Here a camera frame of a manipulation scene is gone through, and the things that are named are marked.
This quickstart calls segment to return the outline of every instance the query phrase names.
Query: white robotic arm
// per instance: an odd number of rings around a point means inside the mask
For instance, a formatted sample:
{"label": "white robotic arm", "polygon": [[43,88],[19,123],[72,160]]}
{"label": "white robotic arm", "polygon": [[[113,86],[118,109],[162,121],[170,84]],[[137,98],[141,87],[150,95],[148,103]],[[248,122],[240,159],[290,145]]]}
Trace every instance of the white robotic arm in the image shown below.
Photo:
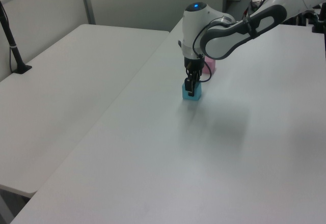
{"label": "white robotic arm", "polygon": [[254,14],[240,22],[205,3],[189,5],[183,15],[181,44],[188,75],[185,80],[188,95],[195,95],[205,55],[214,60],[224,59],[238,46],[323,2],[326,0],[264,0]]}

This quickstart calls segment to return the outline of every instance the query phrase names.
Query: table surface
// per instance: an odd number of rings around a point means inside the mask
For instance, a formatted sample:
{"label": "table surface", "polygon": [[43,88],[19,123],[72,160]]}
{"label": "table surface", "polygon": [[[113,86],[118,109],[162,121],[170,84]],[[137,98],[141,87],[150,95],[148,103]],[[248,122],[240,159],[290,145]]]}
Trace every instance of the table surface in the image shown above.
{"label": "table surface", "polygon": [[81,25],[0,83],[0,188],[31,197],[168,32]]}
{"label": "table surface", "polygon": [[324,223],[323,35],[278,26],[182,100],[181,23],[12,222]]}

